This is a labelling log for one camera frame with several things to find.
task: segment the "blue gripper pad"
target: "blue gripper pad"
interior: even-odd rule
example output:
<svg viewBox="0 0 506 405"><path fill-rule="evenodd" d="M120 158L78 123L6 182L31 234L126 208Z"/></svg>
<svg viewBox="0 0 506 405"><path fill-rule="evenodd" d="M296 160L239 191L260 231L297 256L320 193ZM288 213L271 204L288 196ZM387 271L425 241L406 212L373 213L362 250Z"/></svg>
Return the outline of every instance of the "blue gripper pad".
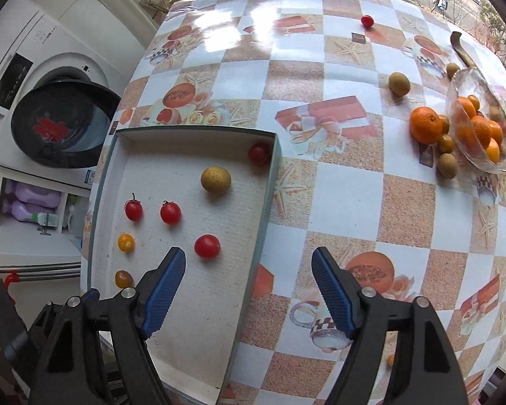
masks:
<svg viewBox="0 0 506 405"><path fill-rule="evenodd" d="M182 250L178 250L146 302L144 323L141 327L141 332L146 339L161 329L185 272L186 255Z"/></svg>
<svg viewBox="0 0 506 405"><path fill-rule="evenodd" d="M313 251L311 270L336 328L352 339L356 326L352 321L351 301L343 291L335 272L328 263L328 258L321 252L321 248Z"/></svg>

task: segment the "metal rod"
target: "metal rod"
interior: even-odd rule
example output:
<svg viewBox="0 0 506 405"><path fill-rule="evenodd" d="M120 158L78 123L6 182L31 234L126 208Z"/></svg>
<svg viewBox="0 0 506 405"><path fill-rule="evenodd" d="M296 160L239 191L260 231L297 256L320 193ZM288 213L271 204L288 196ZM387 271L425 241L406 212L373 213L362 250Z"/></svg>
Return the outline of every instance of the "metal rod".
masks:
<svg viewBox="0 0 506 405"><path fill-rule="evenodd" d="M58 280L60 278L75 278L80 277L80 271L77 273L67 273L67 274L27 274L20 275L21 282L35 282L41 280Z"/></svg>
<svg viewBox="0 0 506 405"><path fill-rule="evenodd" d="M68 262L66 264L47 264L47 265L21 265L21 266L0 266L0 274L10 273L34 273L41 271L54 271L60 269L80 269L81 262Z"/></svg>

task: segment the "plastic bottle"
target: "plastic bottle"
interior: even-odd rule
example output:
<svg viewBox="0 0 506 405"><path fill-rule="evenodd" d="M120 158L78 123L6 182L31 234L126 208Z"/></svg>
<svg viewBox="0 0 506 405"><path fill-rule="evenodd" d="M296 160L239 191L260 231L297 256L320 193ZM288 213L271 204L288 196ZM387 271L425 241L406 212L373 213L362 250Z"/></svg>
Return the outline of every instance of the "plastic bottle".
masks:
<svg viewBox="0 0 506 405"><path fill-rule="evenodd" d="M37 222L42 227L58 227L58 215L54 213L34 213L32 222Z"/></svg>
<svg viewBox="0 0 506 405"><path fill-rule="evenodd" d="M47 208L57 208L60 203L60 192L23 182L15 183L11 180L6 180L4 192L15 193L17 199L23 201L23 203L37 204Z"/></svg>
<svg viewBox="0 0 506 405"><path fill-rule="evenodd" d="M46 208L42 206L38 206L36 204L27 204L21 201L13 201L11 204L8 200L2 201L2 213L11 213L15 219L18 221L26 221L26 222L36 222L38 223L39 214L40 213L49 213L51 215L54 214L54 210L52 208Z"/></svg>

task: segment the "glass bowl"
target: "glass bowl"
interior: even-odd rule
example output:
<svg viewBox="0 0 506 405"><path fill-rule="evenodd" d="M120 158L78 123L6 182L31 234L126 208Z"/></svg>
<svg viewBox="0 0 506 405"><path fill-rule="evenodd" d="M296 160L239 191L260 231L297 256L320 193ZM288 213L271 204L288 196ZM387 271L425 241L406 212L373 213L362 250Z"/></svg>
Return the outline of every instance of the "glass bowl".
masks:
<svg viewBox="0 0 506 405"><path fill-rule="evenodd" d="M487 157L474 133L471 119L457 101L457 97L467 97L471 94L480 100L481 114L485 118L496 121L504 133L500 146L500 160L497 164ZM494 174L506 172L506 113L477 69L459 70L452 78L446 98L446 113L450 122L449 134L474 166Z"/></svg>

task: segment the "red cherry tomato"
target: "red cherry tomato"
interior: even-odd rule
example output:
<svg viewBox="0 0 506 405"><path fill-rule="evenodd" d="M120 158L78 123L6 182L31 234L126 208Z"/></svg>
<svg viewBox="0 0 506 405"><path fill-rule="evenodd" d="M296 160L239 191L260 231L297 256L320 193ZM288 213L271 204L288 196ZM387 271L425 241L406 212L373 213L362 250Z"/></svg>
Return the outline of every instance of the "red cherry tomato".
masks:
<svg viewBox="0 0 506 405"><path fill-rule="evenodd" d="M180 210L180 207L177 203L163 201L159 215L161 216L161 219L164 223L167 223L168 225L174 225L180 221L182 217L182 211Z"/></svg>
<svg viewBox="0 0 506 405"><path fill-rule="evenodd" d="M265 166L270 162L272 148L268 143L255 143L249 148L248 158L255 166Z"/></svg>
<svg viewBox="0 0 506 405"><path fill-rule="evenodd" d="M135 199L135 194L132 193L132 195L133 199L130 199L129 201L127 201L127 203L125 203L123 211L125 212L125 216L127 216L127 219L136 222L142 218L142 205L140 201L137 201Z"/></svg>
<svg viewBox="0 0 506 405"><path fill-rule="evenodd" d="M216 236L204 234L195 241L195 253L204 259L213 259L221 250Z"/></svg>
<svg viewBox="0 0 506 405"><path fill-rule="evenodd" d="M373 26L373 24L375 24L373 17L369 15L364 15L360 21L366 29L369 29Z"/></svg>

